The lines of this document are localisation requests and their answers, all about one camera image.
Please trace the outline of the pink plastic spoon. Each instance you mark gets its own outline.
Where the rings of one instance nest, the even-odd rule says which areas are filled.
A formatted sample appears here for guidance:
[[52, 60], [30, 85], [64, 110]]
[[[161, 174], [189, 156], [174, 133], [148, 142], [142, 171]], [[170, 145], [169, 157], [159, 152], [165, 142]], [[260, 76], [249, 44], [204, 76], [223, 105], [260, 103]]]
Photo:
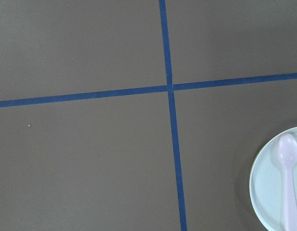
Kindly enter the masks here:
[[294, 186], [294, 168], [297, 164], [297, 141], [284, 133], [278, 141], [278, 159], [283, 169], [284, 229], [297, 231], [297, 200]]

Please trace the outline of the pale green round plate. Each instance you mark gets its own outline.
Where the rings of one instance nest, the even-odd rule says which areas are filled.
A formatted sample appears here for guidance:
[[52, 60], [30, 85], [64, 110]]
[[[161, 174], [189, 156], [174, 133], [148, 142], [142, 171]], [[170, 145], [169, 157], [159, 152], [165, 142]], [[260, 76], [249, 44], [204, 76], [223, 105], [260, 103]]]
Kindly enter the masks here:
[[[276, 135], [257, 154], [249, 176], [252, 207], [262, 225], [269, 231], [285, 231], [283, 169], [277, 153], [279, 138], [284, 133], [292, 134], [297, 141], [297, 127]], [[297, 200], [297, 164], [293, 177]]]

